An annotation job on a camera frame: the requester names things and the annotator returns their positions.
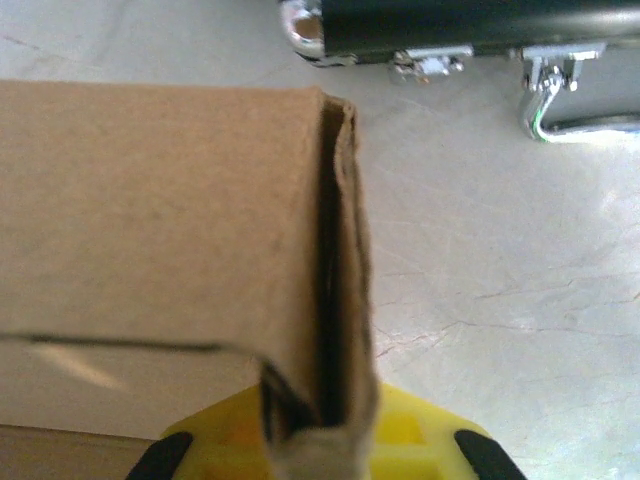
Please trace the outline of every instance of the cardboard box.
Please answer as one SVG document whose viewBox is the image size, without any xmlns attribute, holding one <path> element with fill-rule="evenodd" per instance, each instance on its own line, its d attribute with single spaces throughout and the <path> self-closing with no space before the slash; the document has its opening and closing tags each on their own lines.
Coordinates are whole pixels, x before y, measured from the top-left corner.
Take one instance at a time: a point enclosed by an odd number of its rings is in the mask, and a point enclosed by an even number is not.
<svg viewBox="0 0 640 480">
<path fill-rule="evenodd" d="M 0 338 L 253 355 L 276 470 L 360 478 L 377 389 L 353 106 L 25 82 L 0 100 Z"/>
</svg>

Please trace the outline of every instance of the white marble floor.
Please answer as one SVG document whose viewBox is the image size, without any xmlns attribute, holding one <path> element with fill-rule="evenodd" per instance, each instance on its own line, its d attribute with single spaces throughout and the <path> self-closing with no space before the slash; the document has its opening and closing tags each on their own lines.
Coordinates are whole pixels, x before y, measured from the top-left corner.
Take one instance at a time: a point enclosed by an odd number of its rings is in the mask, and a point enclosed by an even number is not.
<svg viewBox="0 0 640 480">
<path fill-rule="evenodd" d="M 354 101 L 382 377 L 482 424 L 531 479 L 638 479 L 640 144 L 526 139 L 518 75 L 483 60 L 401 89 L 379 67 L 313 69 L 273 0 L 0 0 L 1 77 L 319 84 Z"/>
</svg>

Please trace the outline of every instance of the yellow plastic base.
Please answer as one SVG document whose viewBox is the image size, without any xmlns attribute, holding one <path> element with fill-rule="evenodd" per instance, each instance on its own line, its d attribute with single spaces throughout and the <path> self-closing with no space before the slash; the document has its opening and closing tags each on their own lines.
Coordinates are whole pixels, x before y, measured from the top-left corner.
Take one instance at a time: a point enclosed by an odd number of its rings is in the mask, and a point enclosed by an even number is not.
<svg viewBox="0 0 640 480">
<path fill-rule="evenodd" d="M 273 479 L 264 455 L 260 396 L 252 387 L 173 425 L 165 436 L 190 432 L 194 441 L 173 480 Z M 369 459 L 371 480 L 475 480 L 454 439 L 478 425 L 390 385 Z"/>
</svg>

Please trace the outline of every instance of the chrome bracket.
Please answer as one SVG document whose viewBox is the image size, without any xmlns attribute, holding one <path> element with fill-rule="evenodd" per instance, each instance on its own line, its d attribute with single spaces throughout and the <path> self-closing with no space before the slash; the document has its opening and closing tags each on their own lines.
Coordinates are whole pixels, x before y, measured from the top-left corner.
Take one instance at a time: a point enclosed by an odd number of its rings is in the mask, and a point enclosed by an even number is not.
<svg viewBox="0 0 640 480">
<path fill-rule="evenodd" d="M 523 48 L 520 123 L 527 135 L 551 143 L 589 142 L 640 137 L 640 114 L 563 120 L 549 124 L 544 116 L 562 90 L 575 92 L 585 60 L 600 58 L 605 43 L 545 45 Z"/>
<path fill-rule="evenodd" d="M 473 56 L 473 47 L 419 48 L 396 52 L 389 65 L 391 81 L 405 84 L 409 81 L 427 84 L 433 78 L 447 77 L 464 70 L 465 58 Z"/>
</svg>

